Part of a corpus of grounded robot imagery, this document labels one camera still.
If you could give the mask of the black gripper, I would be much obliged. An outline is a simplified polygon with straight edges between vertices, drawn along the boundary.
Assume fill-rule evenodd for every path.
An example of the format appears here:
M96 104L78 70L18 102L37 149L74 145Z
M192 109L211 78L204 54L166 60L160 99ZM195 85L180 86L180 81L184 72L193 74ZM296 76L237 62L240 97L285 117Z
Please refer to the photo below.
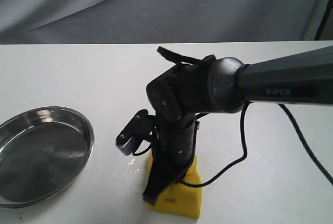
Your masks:
M153 157L148 156L146 161L147 184L143 200L147 204L156 205L158 197L174 181L191 184L195 129L193 113L185 114L175 122L156 115L158 139L154 143Z

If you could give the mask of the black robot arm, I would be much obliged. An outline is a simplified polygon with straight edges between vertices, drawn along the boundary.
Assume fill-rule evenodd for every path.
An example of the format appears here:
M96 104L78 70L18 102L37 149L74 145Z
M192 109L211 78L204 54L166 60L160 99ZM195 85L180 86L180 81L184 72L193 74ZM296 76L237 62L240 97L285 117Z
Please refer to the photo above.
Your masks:
M156 112L153 163L143 192L150 205L172 183L183 183L195 158L200 117L244 115L253 102L332 104L332 47L256 64L214 55L198 60L163 47L158 53L174 66L146 87Z

